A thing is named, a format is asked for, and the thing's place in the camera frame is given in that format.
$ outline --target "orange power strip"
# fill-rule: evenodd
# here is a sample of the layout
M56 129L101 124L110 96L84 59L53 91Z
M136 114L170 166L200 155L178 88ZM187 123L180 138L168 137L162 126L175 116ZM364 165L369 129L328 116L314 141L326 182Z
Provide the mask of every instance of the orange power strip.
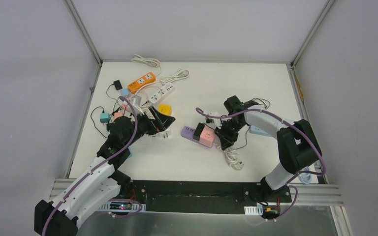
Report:
M129 84L128 89L130 92L132 92L132 94L134 94L134 92L138 90L139 88L149 83L152 83L154 81L156 81L156 76L152 72L150 72L144 75L143 77L137 79L136 81L132 82L131 84Z

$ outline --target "blue power adapter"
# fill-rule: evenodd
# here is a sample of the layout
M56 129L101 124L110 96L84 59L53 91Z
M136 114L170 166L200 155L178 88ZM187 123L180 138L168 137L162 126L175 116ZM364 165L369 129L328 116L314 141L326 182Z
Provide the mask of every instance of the blue power adapter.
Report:
M129 94L129 90L127 89L127 88L123 88L122 90L120 90L121 91L121 95L123 96L123 97L125 97L125 96L127 96L128 94Z
M252 125L250 126L250 133L251 134L258 134L258 135L262 135L262 136L268 136L268 137L271 137L270 134L264 132L264 130Z
M101 113L99 120L100 120L101 123L108 123L108 121L109 121L109 114L108 113Z

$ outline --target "pink plug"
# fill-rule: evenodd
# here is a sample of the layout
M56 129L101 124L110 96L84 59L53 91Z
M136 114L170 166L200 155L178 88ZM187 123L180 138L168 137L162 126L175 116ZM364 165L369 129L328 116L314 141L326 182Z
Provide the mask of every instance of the pink plug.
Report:
M214 145L215 137L216 134L214 133L214 130L205 126L202 130L201 135L199 136L199 143L212 148L212 146Z

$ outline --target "purple power strip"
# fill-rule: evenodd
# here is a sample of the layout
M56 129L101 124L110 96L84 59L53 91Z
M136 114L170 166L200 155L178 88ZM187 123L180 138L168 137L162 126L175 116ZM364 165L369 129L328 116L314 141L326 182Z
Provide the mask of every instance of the purple power strip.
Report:
M195 132L195 129L190 128L189 126L183 127L182 131L180 132L180 135L184 137L185 139L189 139L191 141L194 141L195 143L199 143L199 141L193 139L193 134Z

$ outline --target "robotic arm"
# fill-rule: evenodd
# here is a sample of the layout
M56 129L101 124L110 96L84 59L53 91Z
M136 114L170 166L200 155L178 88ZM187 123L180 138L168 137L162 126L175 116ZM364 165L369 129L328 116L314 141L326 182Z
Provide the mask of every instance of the robotic arm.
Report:
M139 114L135 117L137 122L125 116L114 120L108 139L88 169L52 201L41 200L36 205L35 232L44 235L43 231L46 228L47 236L74 236L83 222L101 205L118 195L128 193L130 177L118 171L118 168L129 157L129 149L124 149L108 162L106 159L111 158L130 142L135 123L138 125L130 144L145 134L154 135L165 131L175 121L174 117L163 115L152 106L149 110L154 119L148 118L146 114Z
M242 103L237 96L228 98L224 102L224 106L231 119L223 121L221 127L215 129L222 150L234 145L238 138L238 132L244 125L259 127L278 141L280 163L260 181L259 193L256 197L259 201L265 202L277 195L287 183L296 177L301 169L318 160L318 155L310 143L296 130L299 129L305 134L321 154L308 121L302 119L293 122L292 120L280 119L270 112L263 111L255 101L250 100ZM225 118L201 114L207 118ZM293 127L287 125L286 122L293 124Z

